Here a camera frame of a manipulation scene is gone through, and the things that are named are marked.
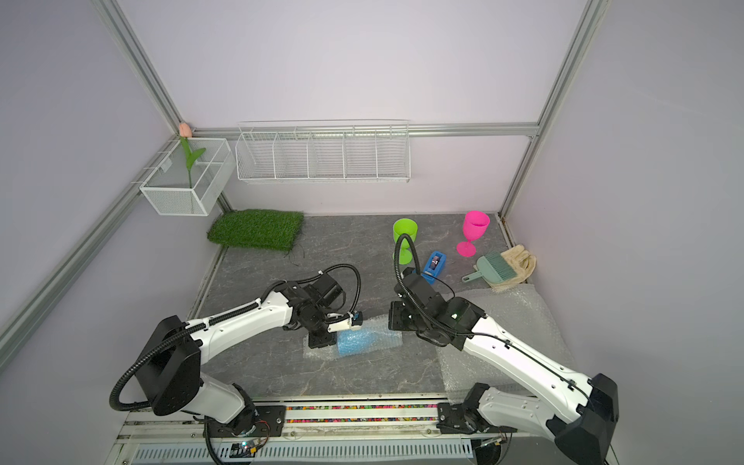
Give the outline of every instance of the white wire basket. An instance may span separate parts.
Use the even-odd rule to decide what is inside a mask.
[[[235,157],[227,139],[189,138],[189,148],[206,150],[191,167],[191,183],[186,154],[175,140],[168,154],[145,179],[140,191],[161,215],[206,217],[235,170]]]
[[[274,126],[241,123],[237,176],[248,183],[408,181],[408,124]]]

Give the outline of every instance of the green stem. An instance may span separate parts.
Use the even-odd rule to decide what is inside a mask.
[[[186,163],[188,163],[189,156],[191,155],[191,147],[188,146],[188,140],[185,137],[181,137],[181,147],[184,149],[184,156],[186,157]],[[191,184],[191,168],[186,167],[188,171],[188,188],[193,189]]]

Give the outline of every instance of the pink flower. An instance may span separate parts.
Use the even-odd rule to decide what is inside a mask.
[[[191,128],[186,123],[181,123],[179,125],[179,134],[181,137],[193,137]]]

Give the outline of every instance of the plastic goblet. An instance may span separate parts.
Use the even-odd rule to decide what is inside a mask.
[[[418,225],[416,222],[412,219],[408,218],[401,218],[397,220],[393,224],[393,240],[397,243],[398,237],[400,237],[401,234],[407,234],[411,236],[411,239],[416,240],[416,233],[418,232]],[[408,250],[408,247],[411,245],[408,244],[407,240],[404,240],[402,244],[400,244],[400,264],[401,265],[407,265],[411,262],[411,259],[414,257],[410,250]]]
[[[490,217],[482,211],[473,210],[467,212],[465,223],[463,223],[463,234],[467,242],[458,244],[458,253],[463,257],[472,257],[475,255],[475,246],[470,242],[483,237],[490,223]]]

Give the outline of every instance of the metal vent grill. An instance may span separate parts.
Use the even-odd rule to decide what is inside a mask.
[[[215,448],[226,463],[245,462],[245,458],[229,458],[232,443]],[[376,462],[400,458],[456,459],[472,458],[470,440],[460,438],[425,440],[334,440],[281,442],[261,449],[254,462]],[[141,444],[132,465],[138,464],[211,464],[204,444]]]

